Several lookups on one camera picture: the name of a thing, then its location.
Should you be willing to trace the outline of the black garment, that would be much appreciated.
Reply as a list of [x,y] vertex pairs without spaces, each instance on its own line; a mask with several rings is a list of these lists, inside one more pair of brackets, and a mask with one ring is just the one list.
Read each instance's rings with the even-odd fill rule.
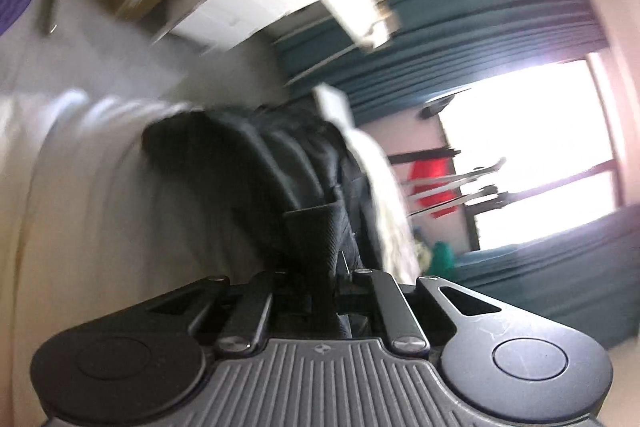
[[334,124],[292,106],[186,110],[149,124],[142,148],[206,209],[228,208],[262,269],[303,293],[309,332],[349,337],[338,262],[379,270],[383,254],[370,182]]

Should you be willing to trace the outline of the green garment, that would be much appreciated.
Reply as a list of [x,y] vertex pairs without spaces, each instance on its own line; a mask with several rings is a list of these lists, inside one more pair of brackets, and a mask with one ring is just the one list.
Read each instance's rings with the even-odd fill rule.
[[446,242],[436,242],[432,248],[432,260],[426,274],[451,280],[456,272],[456,256]]

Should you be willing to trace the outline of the pastel bed sheet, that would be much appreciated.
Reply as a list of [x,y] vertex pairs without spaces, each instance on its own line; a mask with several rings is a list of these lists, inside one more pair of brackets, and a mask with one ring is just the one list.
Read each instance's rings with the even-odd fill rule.
[[225,205],[206,209],[186,182],[154,168],[149,124],[186,110],[292,106],[341,131],[370,182],[383,271],[420,273],[407,208],[382,148],[312,96],[201,108],[123,98],[6,94],[1,99],[1,421],[49,421],[32,387],[36,351],[59,333],[205,277],[248,283],[262,269]]

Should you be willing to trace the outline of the metal drying rack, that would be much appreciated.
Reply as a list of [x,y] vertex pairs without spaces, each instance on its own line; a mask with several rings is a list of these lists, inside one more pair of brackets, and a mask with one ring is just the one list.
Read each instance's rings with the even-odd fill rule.
[[[413,161],[417,160],[427,160],[434,158],[449,158],[452,160],[459,155],[460,152],[458,150],[454,150],[450,147],[437,147],[432,148],[431,150],[416,150],[415,152],[407,152],[407,153],[399,153],[390,155],[387,157],[390,165],[392,166],[403,166],[409,165],[413,163]],[[506,163],[506,158],[500,158],[495,164],[489,165],[487,167],[475,168],[471,171],[464,173],[450,173],[449,176],[443,176],[439,178],[438,181],[447,181],[441,188],[436,188],[434,192],[446,191],[446,190],[454,190],[454,198],[450,200],[450,202],[444,202],[443,204],[439,204],[430,208],[424,209],[422,212],[411,213],[409,202],[407,199],[406,193],[406,180],[402,180],[400,185],[405,191],[407,208],[409,210],[408,217],[413,219],[418,216],[434,216],[435,218],[442,217],[448,215],[448,213],[453,212],[456,208],[464,206],[467,202],[472,202],[474,199],[479,199],[482,197],[495,196],[498,194],[498,188],[494,184],[489,184],[481,187],[478,191],[472,194],[461,194],[460,188],[463,185],[471,184],[477,182],[483,176],[489,176],[490,174],[494,174],[500,171],[500,169]]]

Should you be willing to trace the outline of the red cloth on rack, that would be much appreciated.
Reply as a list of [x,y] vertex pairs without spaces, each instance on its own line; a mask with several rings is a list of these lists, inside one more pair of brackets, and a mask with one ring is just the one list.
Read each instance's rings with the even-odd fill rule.
[[422,212],[426,208],[450,202],[454,198],[454,190],[434,192],[436,188],[447,184],[447,181],[438,179],[449,176],[450,173],[449,158],[413,161],[405,185],[411,213]]

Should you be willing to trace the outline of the teal curtain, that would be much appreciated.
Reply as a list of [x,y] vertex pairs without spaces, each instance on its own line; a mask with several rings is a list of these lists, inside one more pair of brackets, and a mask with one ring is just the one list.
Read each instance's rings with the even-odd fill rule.
[[357,124],[402,112],[469,84],[608,47],[589,0],[390,0],[399,28],[374,51],[334,20],[274,46],[293,96],[327,83]]

